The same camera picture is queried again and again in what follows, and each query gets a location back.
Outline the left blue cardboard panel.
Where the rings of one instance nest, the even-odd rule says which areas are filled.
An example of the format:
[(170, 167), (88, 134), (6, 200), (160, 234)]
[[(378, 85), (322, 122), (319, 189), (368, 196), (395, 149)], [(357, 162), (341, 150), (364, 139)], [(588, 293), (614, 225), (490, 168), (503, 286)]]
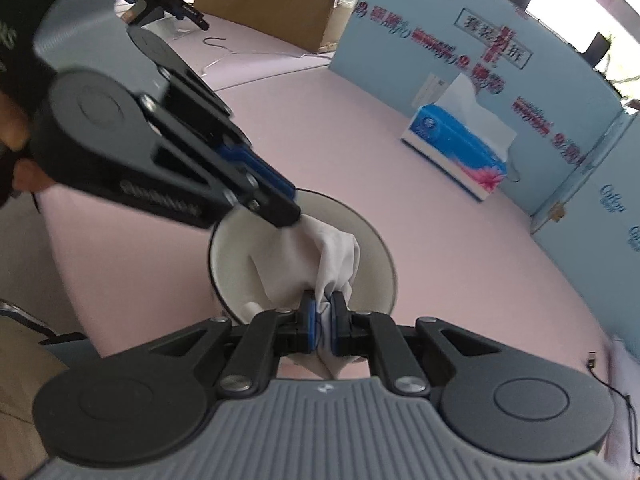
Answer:
[(407, 117), (465, 75), (512, 128), (502, 189), (534, 214), (620, 117), (613, 88), (509, 0), (358, 0), (331, 70)]

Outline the person in dark jacket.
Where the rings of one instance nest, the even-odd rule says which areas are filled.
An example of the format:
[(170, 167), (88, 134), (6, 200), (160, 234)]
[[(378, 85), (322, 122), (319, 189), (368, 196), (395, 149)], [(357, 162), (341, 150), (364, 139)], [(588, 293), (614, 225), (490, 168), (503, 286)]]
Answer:
[(36, 31), (56, 0), (1, 0), (1, 201), (14, 194), (15, 163), (25, 157), (26, 124), (53, 77), (38, 60)]

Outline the blue tissue box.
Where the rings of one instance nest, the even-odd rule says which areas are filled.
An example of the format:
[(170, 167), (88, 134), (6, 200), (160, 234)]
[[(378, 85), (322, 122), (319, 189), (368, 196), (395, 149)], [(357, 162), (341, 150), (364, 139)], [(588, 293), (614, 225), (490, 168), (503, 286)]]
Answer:
[(400, 140), (482, 202), (508, 175), (516, 132), (478, 104), (463, 74), (431, 104), (421, 106)]

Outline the blue cardboard panel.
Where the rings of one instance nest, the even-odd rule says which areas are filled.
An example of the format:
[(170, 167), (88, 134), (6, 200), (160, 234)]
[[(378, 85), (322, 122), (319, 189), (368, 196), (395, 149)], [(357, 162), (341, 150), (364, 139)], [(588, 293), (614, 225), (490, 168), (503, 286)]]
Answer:
[(611, 336), (639, 354), (639, 115), (620, 114), (535, 214), (534, 240)]
[(620, 117), (613, 88), (509, 0), (358, 0), (331, 70), (407, 117), (465, 75), (512, 128), (502, 189), (534, 214)]

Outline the beige cleaning cloth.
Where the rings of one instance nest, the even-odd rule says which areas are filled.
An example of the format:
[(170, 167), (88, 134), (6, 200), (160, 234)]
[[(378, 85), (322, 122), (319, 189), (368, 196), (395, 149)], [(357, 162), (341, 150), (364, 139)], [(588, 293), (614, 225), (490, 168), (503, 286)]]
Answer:
[(334, 292), (345, 300), (352, 296), (360, 263), (356, 237), (305, 214), (292, 228), (263, 238), (250, 250), (250, 261), (264, 298), (245, 301), (240, 313), (250, 320), (265, 310), (297, 308), (303, 292), (312, 290), (317, 301), (316, 348), (293, 361), (323, 379), (337, 378), (350, 359), (332, 353), (330, 299)]

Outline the lavender pillow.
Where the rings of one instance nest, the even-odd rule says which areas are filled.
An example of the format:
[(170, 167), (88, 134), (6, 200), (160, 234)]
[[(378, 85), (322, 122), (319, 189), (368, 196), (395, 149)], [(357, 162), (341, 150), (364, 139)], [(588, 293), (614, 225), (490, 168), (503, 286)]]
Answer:
[(628, 396), (634, 409), (639, 411), (639, 361), (627, 350), (625, 341), (617, 336), (610, 344), (610, 379), (612, 386)]

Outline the white bowl black rim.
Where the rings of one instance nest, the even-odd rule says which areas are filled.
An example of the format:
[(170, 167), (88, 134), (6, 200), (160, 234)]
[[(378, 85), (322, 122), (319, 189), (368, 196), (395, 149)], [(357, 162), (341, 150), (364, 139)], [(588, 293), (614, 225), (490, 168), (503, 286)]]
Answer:
[(314, 299), (338, 290), (353, 311), (390, 313), (397, 296), (392, 255), (356, 210), (307, 190), (297, 193), (303, 217), (277, 229), (236, 208), (214, 229), (209, 275), (224, 310), (249, 323), (263, 310), (295, 309), (303, 292)]

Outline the right blue cardboard panel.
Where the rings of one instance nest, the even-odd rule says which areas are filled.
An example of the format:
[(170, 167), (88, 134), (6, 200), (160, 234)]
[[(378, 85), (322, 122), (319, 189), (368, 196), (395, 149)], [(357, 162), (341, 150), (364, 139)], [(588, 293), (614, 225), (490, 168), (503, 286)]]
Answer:
[(611, 336), (639, 354), (639, 115), (620, 114), (535, 214), (534, 240)]

